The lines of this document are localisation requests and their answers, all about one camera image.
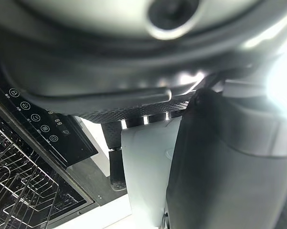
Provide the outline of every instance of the gray plastic housing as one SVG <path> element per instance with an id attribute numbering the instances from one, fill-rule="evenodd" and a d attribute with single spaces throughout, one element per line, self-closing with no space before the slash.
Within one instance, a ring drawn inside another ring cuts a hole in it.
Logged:
<path id="1" fill-rule="evenodd" d="M 181 117 L 122 130 L 122 156 L 132 215 L 138 228 L 161 225 Z"/>

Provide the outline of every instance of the wire dish rack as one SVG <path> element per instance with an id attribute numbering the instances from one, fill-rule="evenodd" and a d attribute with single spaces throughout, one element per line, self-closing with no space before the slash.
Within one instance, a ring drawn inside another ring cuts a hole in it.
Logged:
<path id="1" fill-rule="evenodd" d="M 45 229 L 58 184 L 36 165 L 39 156 L 0 122 L 0 229 Z"/>

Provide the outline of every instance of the circular sensor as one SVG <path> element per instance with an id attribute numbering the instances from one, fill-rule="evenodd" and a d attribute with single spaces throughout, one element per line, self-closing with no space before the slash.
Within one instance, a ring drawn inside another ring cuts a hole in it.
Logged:
<path id="1" fill-rule="evenodd" d="M 186 34 L 195 25 L 199 0 L 155 0 L 148 11 L 148 31 L 161 40 Z"/>

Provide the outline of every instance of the white printed icon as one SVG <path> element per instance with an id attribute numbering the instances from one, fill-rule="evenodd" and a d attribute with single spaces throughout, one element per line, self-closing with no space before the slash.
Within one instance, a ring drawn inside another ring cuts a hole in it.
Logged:
<path id="1" fill-rule="evenodd" d="M 40 129 L 43 131 L 43 132 L 49 132 L 50 131 L 50 128 L 47 126 L 47 125 L 42 125 L 40 127 Z"/>
<path id="2" fill-rule="evenodd" d="M 38 114 L 32 114 L 31 115 L 31 119 L 34 121 L 34 122 L 39 122 L 40 121 L 40 116 Z"/>
<path id="3" fill-rule="evenodd" d="M 11 96 L 13 96 L 15 98 L 17 98 L 19 96 L 19 92 L 15 88 L 11 88 L 9 90 L 9 93 L 10 93 Z"/>
<path id="4" fill-rule="evenodd" d="M 56 135 L 51 135 L 50 136 L 50 141 L 51 142 L 57 142 L 58 141 L 58 137 Z"/>
<path id="5" fill-rule="evenodd" d="M 31 108 L 31 105 L 28 102 L 21 102 L 20 106 L 23 110 L 29 110 Z"/>

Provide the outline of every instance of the textured black surface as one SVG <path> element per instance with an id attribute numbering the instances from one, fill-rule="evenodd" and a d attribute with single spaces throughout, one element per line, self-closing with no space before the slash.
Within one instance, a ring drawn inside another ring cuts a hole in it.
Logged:
<path id="1" fill-rule="evenodd" d="M 101 124 L 108 149 L 121 147 L 121 122 Z"/>
<path id="2" fill-rule="evenodd" d="M 93 113 L 75 115 L 87 119 L 93 123 L 111 123 L 124 119 L 131 119 L 134 117 L 143 117 L 170 111 L 184 110 L 187 108 L 188 101 L 192 95 L 193 93 L 178 96 L 176 98 L 172 98 L 172 100 L 169 102 L 160 104 L 152 104 L 142 107 L 128 107 L 114 111 L 97 111 Z"/>
<path id="3" fill-rule="evenodd" d="M 166 120 L 166 113 L 156 114 L 149 116 L 149 123 L 155 123 Z"/>

